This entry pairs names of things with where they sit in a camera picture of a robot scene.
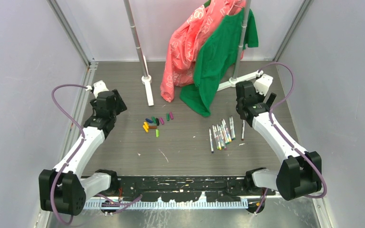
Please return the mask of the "magenta capped marker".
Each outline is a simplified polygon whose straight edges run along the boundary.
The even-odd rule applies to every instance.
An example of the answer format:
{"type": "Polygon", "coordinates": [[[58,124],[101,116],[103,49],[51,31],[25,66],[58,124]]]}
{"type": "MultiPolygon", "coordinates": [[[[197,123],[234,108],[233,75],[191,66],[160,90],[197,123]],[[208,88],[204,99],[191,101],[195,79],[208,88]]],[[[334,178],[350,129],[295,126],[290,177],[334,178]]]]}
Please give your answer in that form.
{"type": "Polygon", "coordinates": [[[246,121],[242,120],[242,124],[241,124],[241,140],[244,141],[245,138],[245,126],[246,126],[246,121]]]}

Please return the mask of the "clear capped green marker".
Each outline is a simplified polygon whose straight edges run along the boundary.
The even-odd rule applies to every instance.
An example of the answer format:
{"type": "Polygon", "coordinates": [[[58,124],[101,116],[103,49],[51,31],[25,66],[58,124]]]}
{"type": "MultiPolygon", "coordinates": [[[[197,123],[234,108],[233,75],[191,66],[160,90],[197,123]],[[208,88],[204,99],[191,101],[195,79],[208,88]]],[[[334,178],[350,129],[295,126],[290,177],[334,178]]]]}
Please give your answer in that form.
{"type": "Polygon", "coordinates": [[[229,129],[228,129],[227,126],[224,126],[224,129],[225,129],[227,140],[230,143],[231,142],[231,135],[230,135],[229,129]]]}

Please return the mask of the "orange capped marker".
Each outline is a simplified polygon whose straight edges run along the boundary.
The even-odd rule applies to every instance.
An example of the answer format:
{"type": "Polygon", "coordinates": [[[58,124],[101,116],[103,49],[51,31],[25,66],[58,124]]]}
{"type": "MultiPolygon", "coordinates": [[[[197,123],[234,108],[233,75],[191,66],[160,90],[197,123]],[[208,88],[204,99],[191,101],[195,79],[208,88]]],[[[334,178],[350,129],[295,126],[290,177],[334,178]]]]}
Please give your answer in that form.
{"type": "Polygon", "coordinates": [[[216,128],[215,128],[214,125],[212,125],[212,130],[213,130],[213,136],[214,136],[214,139],[215,139],[215,142],[216,142],[216,145],[217,145],[217,149],[221,150],[222,147],[221,147],[221,144],[220,144],[219,136],[216,133],[216,128]]]}

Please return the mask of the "yellow capped marker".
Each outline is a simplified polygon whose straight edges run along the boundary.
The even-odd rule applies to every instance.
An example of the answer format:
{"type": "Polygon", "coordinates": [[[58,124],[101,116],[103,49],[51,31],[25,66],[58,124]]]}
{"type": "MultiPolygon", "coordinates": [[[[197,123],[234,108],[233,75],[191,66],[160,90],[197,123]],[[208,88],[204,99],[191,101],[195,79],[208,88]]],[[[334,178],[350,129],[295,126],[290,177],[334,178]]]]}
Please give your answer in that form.
{"type": "Polygon", "coordinates": [[[218,133],[218,136],[220,139],[221,147],[222,147],[222,149],[226,150],[225,141],[224,141],[223,134],[221,132],[221,128],[218,124],[216,125],[216,128],[217,128],[217,133],[218,133]]]}

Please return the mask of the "blue capped marker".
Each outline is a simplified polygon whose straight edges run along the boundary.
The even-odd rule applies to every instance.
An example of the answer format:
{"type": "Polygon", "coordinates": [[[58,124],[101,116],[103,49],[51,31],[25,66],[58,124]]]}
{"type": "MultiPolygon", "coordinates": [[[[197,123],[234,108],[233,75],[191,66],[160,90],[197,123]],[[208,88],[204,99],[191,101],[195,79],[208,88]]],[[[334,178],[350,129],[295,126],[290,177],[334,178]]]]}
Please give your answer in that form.
{"type": "Polygon", "coordinates": [[[222,128],[225,134],[225,138],[226,138],[226,144],[231,142],[231,137],[230,137],[230,133],[229,133],[229,129],[226,125],[226,122],[224,119],[221,120],[221,124],[222,124],[222,128]]]}

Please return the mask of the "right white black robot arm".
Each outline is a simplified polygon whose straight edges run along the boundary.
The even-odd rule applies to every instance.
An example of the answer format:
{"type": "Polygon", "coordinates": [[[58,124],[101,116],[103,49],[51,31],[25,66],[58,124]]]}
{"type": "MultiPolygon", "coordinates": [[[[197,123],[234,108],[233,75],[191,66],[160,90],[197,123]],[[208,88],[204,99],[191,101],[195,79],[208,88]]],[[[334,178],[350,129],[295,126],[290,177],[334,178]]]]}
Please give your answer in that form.
{"type": "Polygon", "coordinates": [[[322,159],[317,152],[308,152],[278,123],[270,112],[276,98],[266,99],[273,78],[264,73],[250,73],[246,80],[236,83],[236,111],[241,120],[257,131],[280,161],[278,171],[257,168],[247,171],[244,178],[246,192],[257,195],[263,188],[278,191],[285,200],[303,196],[315,198],[324,191],[322,159]]]}

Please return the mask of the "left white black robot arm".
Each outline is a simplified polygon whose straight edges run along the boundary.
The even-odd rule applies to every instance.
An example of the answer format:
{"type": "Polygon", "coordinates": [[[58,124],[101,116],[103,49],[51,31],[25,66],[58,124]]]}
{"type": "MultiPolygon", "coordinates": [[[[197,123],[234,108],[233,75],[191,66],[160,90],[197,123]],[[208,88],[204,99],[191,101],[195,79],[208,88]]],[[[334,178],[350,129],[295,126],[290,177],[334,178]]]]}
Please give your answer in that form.
{"type": "Polygon", "coordinates": [[[127,107],[119,92],[109,90],[102,80],[83,88],[94,95],[90,101],[93,113],[83,125],[71,120],[80,131],[77,142],[54,168],[40,173],[39,201],[44,211],[76,216],[90,198],[99,193],[114,196],[120,189],[115,171],[97,170],[86,179],[81,177],[95,151],[113,130],[117,115],[127,107]]]}

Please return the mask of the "light green capped marker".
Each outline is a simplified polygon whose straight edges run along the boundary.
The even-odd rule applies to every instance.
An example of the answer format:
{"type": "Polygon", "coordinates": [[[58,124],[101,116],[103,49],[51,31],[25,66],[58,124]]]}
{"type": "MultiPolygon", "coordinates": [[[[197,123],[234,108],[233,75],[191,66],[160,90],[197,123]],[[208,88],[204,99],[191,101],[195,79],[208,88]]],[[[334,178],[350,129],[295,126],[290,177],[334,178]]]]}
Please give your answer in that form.
{"type": "Polygon", "coordinates": [[[213,147],[213,140],[212,140],[212,131],[211,128],[209,128],[209,139],[210,139],[210,147],[211,147],[211,153],[214,153],[214,147],[213,147]]]}

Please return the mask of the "brown capped marker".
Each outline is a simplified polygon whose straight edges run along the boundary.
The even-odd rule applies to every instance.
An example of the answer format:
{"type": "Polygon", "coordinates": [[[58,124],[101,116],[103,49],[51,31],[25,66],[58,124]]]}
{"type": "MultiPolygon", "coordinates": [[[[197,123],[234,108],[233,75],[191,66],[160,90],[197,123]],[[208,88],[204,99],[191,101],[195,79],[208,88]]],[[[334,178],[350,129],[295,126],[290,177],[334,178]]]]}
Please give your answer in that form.
{"type": "Polygon", "coordinates": [[[225,137],[222,127],[220,125],[219,125],[219,129],[220,129],[221,135],[224,136],[224,140],[225,140],[225,144],[226,144],[226,137],[225,137]]]}

